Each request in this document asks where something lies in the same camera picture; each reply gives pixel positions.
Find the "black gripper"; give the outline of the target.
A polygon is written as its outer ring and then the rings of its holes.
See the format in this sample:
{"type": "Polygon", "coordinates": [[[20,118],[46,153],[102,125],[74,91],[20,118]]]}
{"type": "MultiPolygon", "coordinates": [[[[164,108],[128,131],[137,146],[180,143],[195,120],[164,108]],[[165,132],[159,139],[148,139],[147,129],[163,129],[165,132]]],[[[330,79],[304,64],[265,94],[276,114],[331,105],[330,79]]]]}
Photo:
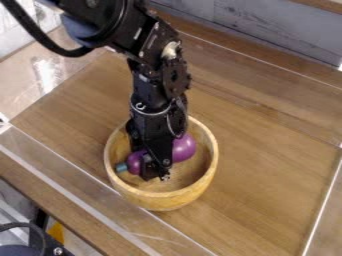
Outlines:
{"type": "Polygon", "coordinates": [[[191,75],[183,59],[163,59],[159,66],[132,60],[128,67],[133,78],[129,97],[129,120],[125,130],[133,151],[145,150],[140,156],[140,177],[144,181],[169,179],[171,160],[161,163],[152,157],[169,157],[172,144],[187,131],[187,96],[191,75]]]}

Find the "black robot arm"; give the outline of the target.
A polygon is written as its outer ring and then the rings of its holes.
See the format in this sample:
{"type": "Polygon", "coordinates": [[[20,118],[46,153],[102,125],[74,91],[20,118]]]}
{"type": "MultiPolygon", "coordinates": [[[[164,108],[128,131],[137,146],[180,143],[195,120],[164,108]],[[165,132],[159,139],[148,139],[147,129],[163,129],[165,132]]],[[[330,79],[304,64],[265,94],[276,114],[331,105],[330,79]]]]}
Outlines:
{"type": "Polygon", "coordinates": [[[61,11],[62,26],[78,43],[62,48],[48,37],[17,0],[0,0],[34,40],[56,54],[77,58],[108,47],[127,58],[132,74],[125,123],[135,172],[144,180],[165,180],[173,144],[187,132],[191,74],[175,28],[148,8],[148,0],[38,0],[61,11]]]}

